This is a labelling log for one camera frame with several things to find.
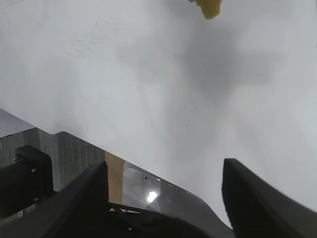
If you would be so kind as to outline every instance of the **white surface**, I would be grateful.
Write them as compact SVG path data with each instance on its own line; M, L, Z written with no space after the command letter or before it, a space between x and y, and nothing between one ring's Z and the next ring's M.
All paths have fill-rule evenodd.
M210 21L187 0L0 9L0 108L193 192L226 223L225 157L317 210L315 0L224 0Z
M0 138L33 128L32 125L0 109Z

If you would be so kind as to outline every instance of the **white table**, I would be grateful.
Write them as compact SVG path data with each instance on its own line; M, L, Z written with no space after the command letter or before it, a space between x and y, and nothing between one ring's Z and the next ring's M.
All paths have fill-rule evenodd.
M0 108L206 201L223 158L317 210L315 0L0 3Z

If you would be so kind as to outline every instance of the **black plastic part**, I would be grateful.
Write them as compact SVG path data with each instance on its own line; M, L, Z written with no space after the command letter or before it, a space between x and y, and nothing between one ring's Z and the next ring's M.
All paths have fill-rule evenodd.
M16 150L17 162L0 169L0 218L54 195L50 157L26 145Z
M0 169L0 218L32 205L39 196L37 176L23 160Z
M37 187L39 189L39 202L54 195L53 189L53 170L51 158L42 151L25 145L15 150L15 155L26 161L28 167L38 178Z
M108 203L107 166L97 162L31 213L0 229L1 238L175 238L208 236L178 219Z
M315 212L280 193L235 159L224 161L222 196L237 238L317 237Z

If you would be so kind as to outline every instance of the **yellow object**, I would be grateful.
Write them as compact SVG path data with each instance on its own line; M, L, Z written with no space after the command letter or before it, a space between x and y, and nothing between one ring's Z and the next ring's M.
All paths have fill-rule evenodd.
M220 5L222 0L189 0L190 2L196 2L202 9L206 19L213 19L220 13Z

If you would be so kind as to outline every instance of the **screw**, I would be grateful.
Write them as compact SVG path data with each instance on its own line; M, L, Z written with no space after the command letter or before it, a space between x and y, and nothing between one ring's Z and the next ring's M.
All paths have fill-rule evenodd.
M25 210L19 211L19 218L23 217L24 214L25 214Z

